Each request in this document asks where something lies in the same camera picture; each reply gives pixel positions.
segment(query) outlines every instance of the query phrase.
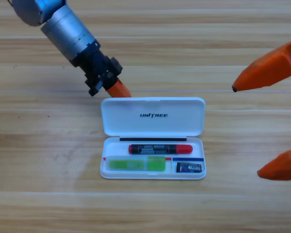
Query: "black battery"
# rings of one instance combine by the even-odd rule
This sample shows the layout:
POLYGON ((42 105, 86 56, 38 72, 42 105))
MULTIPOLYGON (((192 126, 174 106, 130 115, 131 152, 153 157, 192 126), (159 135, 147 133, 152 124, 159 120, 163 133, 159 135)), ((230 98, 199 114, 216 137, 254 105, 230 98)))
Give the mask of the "black battery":
POLYGON ((180 173, 200 173, 202 172, 201 164, 192 164, 192 163, 177 163, 177 172, 180 173))

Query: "green object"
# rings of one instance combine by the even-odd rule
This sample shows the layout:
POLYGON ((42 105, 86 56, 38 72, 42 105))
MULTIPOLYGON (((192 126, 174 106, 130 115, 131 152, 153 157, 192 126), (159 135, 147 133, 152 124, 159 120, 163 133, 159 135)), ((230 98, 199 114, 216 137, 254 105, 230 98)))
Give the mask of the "green object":
POLYGON ((110 169, 116 170, 144 170, 143 160, 110 160, 110 169))
POLYGON ((166 158, 165 156, 149 156, 147 159, 148 171, 165 171, 166 158))
POLYGON ((109 168, 111 170, 134 170, 134 171, 165 171, 165 156, 134 156, 127 159, 127 156, 107 157, 109 160, 109 168))

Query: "black strip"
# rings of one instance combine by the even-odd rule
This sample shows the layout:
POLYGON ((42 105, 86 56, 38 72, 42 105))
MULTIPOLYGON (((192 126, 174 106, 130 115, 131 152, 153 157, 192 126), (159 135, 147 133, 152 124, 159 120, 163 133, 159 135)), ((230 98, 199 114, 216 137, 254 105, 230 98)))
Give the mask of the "black strip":
POLYGON ((120 141, 178 141, 185 142, 186 138, 155 138, 155 137, 121 137, 120 141))

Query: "wooden table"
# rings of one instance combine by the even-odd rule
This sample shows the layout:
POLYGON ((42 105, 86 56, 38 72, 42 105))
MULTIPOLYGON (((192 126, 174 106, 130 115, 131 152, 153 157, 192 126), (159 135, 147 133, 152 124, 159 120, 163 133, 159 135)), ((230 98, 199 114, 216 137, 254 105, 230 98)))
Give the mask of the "wooden table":
POLYGON ((134 97, 206 101, 200 181, 99 174, 100 103, 84 73, 0 0, 0 233, 291 233, 291 182, 257 170, 291 149, 291 77, 233 93, 291 40, 291 0, 69 0, 134 97))

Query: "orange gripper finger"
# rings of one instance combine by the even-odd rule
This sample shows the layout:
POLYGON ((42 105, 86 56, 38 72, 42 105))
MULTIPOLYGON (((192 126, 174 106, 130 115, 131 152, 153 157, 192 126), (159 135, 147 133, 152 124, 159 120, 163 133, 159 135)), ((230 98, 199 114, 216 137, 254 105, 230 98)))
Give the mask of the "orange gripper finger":
POLYGON ((107 90, 109 95, 114 98, 120 97, 131 97, 130 91, 124 86, 121 80, 117 80, 117 82, 107 90))
POLYGON ((291 42, 250 64, 236 79, 233 91, 271 86, 291 76, 291 42))

